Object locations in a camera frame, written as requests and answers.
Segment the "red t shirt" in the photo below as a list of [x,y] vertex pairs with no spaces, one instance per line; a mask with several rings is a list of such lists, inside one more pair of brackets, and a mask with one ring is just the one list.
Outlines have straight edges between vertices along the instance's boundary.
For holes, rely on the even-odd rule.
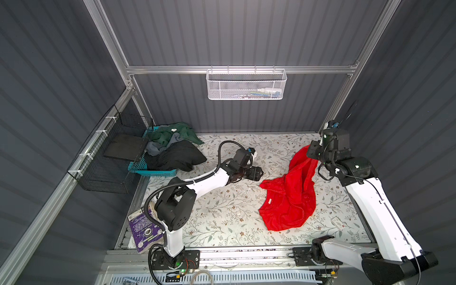
[[260,184],[267,196],[259,214],[269,231],[300,228],[317,207],[313,178],[318,161],[307,156],[308,150],[305,146],[293,156],[285,175]]

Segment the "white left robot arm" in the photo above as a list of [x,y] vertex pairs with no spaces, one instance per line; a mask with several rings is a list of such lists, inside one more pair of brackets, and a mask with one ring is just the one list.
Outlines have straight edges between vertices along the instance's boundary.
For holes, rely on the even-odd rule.
[[213,171],[194,179],[172,179],[160,189],[154,210],[165,234],[163,252],[166,258],[176,260],[183,256],[185,246],[182,228],[189,220],[197,199],[242,179],[259,181],[262,178],[262,169],[253,165],[256,155],[252,147],[240,148],[233,158],[219,160]]

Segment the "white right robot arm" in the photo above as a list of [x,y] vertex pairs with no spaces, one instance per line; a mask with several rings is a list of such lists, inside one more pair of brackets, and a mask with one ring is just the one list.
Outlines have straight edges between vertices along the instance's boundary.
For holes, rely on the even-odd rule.
[[364,272],[374,285],[395,285],[438,265],[436,255],[424,251],[400,220],[372,163],[352,156],[350,135],[338,123],[321,131],[321,139],[311,142],[307,156],[318,160],[330,178],[340,181],[377,244],[376,248],[361,247],[322,236],[312,241],[310,257],[314,263],[342,262]]

